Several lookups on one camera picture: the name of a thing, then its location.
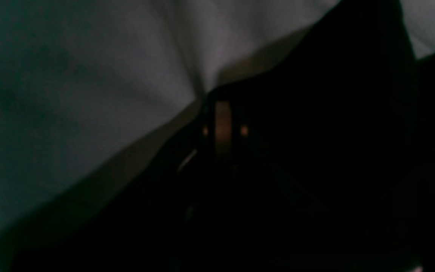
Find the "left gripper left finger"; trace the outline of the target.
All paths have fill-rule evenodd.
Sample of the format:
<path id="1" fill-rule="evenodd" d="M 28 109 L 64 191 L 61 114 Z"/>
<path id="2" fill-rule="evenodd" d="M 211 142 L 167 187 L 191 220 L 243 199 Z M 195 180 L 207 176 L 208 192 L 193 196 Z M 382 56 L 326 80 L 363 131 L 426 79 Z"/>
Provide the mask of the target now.
<path id="1" fill-rule="evenodd" d="M 204 207 L 215 107 L 178 131 L 102 212 L 102 272 L 203 272 L 196 214 Z"/>

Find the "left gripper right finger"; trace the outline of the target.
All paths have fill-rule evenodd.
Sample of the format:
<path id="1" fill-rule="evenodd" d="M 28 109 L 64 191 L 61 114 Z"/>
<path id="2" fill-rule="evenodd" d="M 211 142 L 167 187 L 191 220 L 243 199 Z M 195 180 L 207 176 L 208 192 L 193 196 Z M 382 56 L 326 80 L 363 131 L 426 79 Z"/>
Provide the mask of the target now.
<path id="1" fill-rule="evenodd" d="M 217 102 L 220 184 L 243 224 L 244 257 L 259 272 L 352 272 L 354 260 L 333 237 L 334 210 L 302 184 L 262 143 L 248 117 L 229 100 Z"/>

